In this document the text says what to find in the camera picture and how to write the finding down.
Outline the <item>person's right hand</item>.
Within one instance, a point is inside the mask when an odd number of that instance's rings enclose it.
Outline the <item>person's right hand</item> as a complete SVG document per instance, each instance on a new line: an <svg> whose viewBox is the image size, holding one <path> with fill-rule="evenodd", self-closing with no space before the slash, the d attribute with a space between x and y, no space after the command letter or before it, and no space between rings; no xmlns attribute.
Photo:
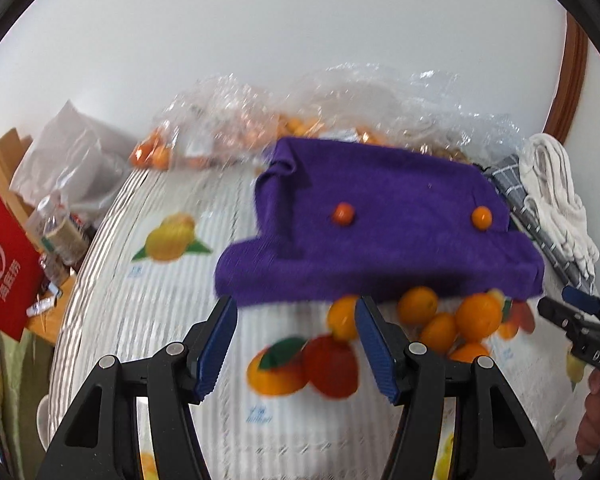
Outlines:
<svg viewBox="0 0 600 480"><path fill-rule="evenodd" d="M590 392L585 398L585 412L576 435L580 455L596 455L600 450L600 371L596 368L588 376Z"/></svg>

